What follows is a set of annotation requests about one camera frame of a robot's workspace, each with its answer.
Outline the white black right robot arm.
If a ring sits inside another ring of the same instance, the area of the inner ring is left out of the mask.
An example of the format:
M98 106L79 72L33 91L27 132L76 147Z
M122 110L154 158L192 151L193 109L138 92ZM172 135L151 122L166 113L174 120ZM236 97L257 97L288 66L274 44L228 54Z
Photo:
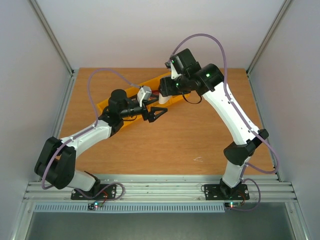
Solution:
M227 165L219 183L223 199L234 197L241 185L245 164L269 134L250 121L229 92L229 86L219 68L210 63L201 67L186 48L170 57L167 67L171 75L163 77L158 87L159 103L165 104L172 96L195 91L218 113L232 136L232 143L223 154Z

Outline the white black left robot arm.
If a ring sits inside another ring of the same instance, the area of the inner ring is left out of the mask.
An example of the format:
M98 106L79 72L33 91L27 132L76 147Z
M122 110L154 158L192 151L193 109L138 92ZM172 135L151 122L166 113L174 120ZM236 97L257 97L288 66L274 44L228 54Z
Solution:
M87 199L96 199L103 191L100 180L91 173L76 170L77 158L95 144L115 135L124 125L125 118L142 116L153 123L168 110L148 107L152 91L141 87L132 100L123 89L116 89L108 105L94 123L68 137L48 138L41 150L34 172L41 177L41 187L48 190L73 188Z

